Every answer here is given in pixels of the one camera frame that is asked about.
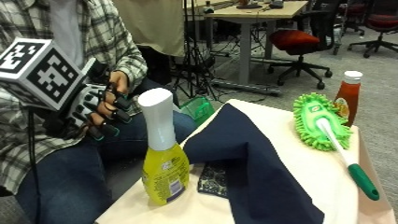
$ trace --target spray bottle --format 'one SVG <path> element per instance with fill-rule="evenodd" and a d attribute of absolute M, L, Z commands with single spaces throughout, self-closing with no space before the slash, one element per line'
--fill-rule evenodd
<path fill-rule="evenodd" d="M 171 98 L 171 92 L 162 88 L 138 97 L 147 130 L 142 183 L 148 198 L 158 205 L 176 199 L 188 182 L 188 161 L 175 141 Z"/>

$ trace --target white tablecloth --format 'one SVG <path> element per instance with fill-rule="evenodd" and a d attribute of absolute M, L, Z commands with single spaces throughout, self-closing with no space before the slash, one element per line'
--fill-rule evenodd
<path fill-rule="evenodd" d="M 351 127 L 348 153 L 357 160 L 379 190 L 380 200 L 376 202 L 357 190 L 338 154 L 303 145 L 294 130 L 291 112 L 238 100 L 227 103 L 248 116 L 268 137 L 280 160 L 311 196 L 314 205 L 324 213 L 324 224 L 395 224 L 393 213 L 355 126 Z M 202 130 L 211 118 L 192 134 Z M 200 169 L 202 166 L 195 165 L 187 190 L 166 206 L 150 203 L 142 182 L 138 181 L 99 216 L 98 224 L 232 224 L 228 201 L 196 192 Z"/>

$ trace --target dark blue cloth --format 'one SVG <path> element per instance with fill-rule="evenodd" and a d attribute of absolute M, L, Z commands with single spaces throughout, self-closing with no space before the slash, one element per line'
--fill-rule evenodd
<path fill-rule="evenodd" d="M 324 215 L 286 169 L 270 140 L 231 105 L 222 107 L 200 133 L 186 141 L 183 150 L 190 163 L 224 162 L 235 224 L 323 222 Z"/>

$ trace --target bottle label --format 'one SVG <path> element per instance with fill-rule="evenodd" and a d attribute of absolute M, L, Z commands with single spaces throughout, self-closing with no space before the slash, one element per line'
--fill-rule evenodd
<path fill-rule="evenodd" d="M 171 202 L 183 193 L 188 179 L 187 169 L 188 163 L 179 156 L 162 162 L 151 174 L 142 169 L 144 189 L 160 203 Z"/>
<path fill-rule="evenodd" d="M 336 114 L 343 119 L 348 119 L 349 109 L 347 101 L 343 98 L 336 98 L 334 101 L 334 106 L 338 108 Z"/>

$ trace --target person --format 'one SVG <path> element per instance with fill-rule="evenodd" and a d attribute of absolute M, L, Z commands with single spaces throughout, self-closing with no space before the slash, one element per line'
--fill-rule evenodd
<path fill-rule="evenodd" d="M 115 83 L 117 91 L 129 93 L 141 84 L 144 61 L 110 0 L 3 0 L 0 22 L 0 53 L 15 37 L 53 39 L 79 68 L 91 57 L 109 64 L 109 81 Z M 101 104 L 91 116 L 94 124 L 98 115 L 107 113 Z M 195 130 L 195 123 L 180 113 L 172 116 L 180 142 Z M 102 141 L 87 134 L 67 140 L 50 137 L 39 125 L 42 120 L 34 119 L 39 223 L 90 224 L 111 204 L 103 164 L 144 155 L 146 129 L 139 107 L 133 104 L 129 123 L 114 124 L 119 135 L 106 136 Z M 26 111 L 0 89 L 0 185 L 14 194 L 33 222 L 37 208 L 26 126 Z"/>

